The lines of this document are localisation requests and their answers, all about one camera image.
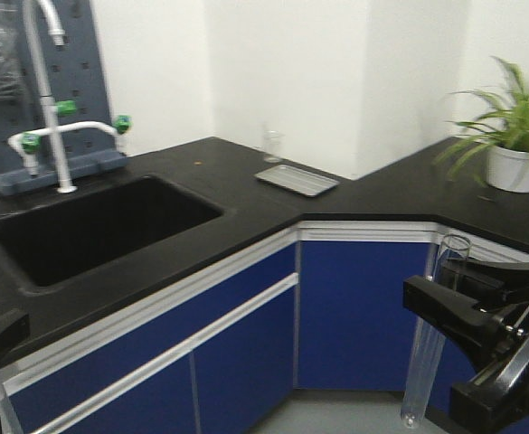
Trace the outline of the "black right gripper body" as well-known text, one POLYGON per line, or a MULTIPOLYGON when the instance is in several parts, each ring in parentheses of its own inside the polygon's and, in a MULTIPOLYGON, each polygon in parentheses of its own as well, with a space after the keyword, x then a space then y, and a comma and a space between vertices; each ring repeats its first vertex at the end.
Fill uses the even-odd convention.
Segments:
POLYGON ((451 386, 449 416, 471 433, 498 433, 529 417, 529 298, 506 324, 487 364, 451 386))

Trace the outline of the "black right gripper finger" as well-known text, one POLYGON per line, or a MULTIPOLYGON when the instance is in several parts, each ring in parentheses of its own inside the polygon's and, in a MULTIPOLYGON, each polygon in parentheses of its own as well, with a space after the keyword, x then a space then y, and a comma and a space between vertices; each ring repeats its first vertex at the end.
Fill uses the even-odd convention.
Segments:
POLYGON ((446 336, 470 362, 490 362, 499 325, 474 298, 421 276, 403 282, 403 306, 446 336))
POLYGON ((450 259, 439 272, 441 286, 477 301, 477 307, 529 302, 529 262, 450 259))

